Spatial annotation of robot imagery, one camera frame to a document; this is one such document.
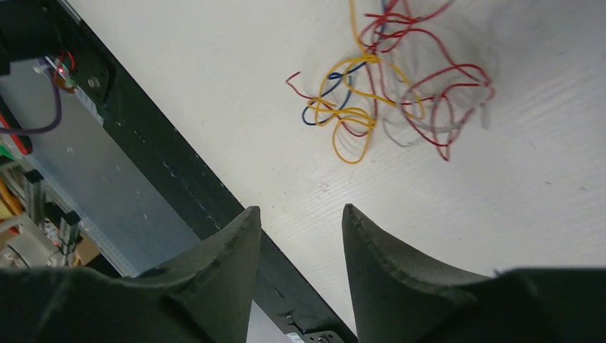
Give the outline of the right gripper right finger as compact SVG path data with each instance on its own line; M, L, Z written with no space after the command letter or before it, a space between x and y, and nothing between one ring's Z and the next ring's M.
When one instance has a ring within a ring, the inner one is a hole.
M352 204L342 236L361 342L603 342L603 268L522 268L492 277L404 243Z

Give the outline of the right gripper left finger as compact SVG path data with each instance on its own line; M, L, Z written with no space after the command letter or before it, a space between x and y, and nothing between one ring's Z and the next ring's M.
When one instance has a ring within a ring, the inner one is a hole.
M262 224L249 207L138 277L88 267L1 270L3 342L245 342Z

